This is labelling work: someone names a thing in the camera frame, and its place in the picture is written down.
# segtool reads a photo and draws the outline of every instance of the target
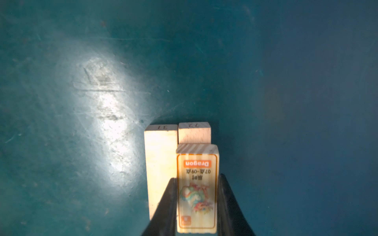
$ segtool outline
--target numbered wooden block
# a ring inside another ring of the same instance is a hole
[[[144,131],[150,219],[171,178],[177,177],[177,125],[149,125]]]
[[[219,152],[214,144],[177,147],[177,231],[217,232]]]
[[[211,143],[211,127],[208,122],[178,124],[178,143]]]

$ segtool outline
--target orange label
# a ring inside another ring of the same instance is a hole
[[[192,224],[192,217],[191,216],[182,216],[181,217],[181,224],[182,225],[191,225]]]
[[[211,160],[184,160],[185,168],[211,168]]]

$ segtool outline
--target blank wooden block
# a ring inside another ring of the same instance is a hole
[[[219,151],[214,144],[177,147],[177,231],[217,232]]]
[[[208,122],[178,124],[178,143],[211,143],[211,127]]]
[[[144,131],[150,219],[171,178],[177,177],[177,125],[149,125]]]

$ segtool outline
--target table surface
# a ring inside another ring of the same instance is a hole
[[[257,236],[378,232],[378,1],[0,2],[0,235],[139,235],[143,131],[208,121]]]

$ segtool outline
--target teal tabletop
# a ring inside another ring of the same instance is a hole
[[[140,235],[143,131],[207,121],[257,236],[378,232],[377,1],[0,1],[0,235]]]

